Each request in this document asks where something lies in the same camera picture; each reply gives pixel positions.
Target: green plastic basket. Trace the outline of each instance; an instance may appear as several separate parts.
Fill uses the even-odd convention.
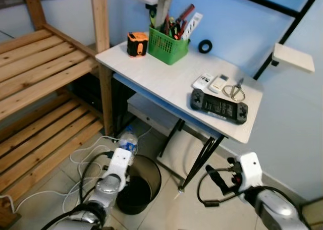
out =
[[[150,27],[148,53],[164,63],[172,65],[187,54],[188,41],[175,40]]]

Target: water bottle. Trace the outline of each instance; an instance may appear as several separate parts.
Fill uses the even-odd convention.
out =
[[[134,157],[138,151],[138,138],[133,134],[132,127],[128,126],[119,140],[119,147],[132,152]]]

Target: trash can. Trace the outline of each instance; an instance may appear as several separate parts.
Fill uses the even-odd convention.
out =
[[[143,155],[136,155],[130,166],[130,182],[118,194],[117,206],[128,215],[142,212],[160,191],[162,178],[157,164]]]

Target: remote control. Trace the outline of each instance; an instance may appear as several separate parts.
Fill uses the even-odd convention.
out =
[[[215,80],[208,87],[211,91],[219,93],[222,91],[223,87],[226,85],[229,77],[225,75],[217,76]]]
[[[198,77],[198,79],[193,83],[192,86],[194,89],[203,90],[213,79],[214,79],[213,75],[204,73],[200,77]]]
[[[205,94],[200,89],[194,89],[191,95],[191,107],[207,114],[234,122],[244,124],[247,121],[248,106],[245,103],[234,103],[212,95]]]

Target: wooden shelf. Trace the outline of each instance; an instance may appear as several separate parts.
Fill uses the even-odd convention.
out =
[[[0,120],[97,67],[69,42],[39,30],[0,44]]]
[[[65,94],[5,128],[0,193],[18,200],[102,128],[94,114]]]

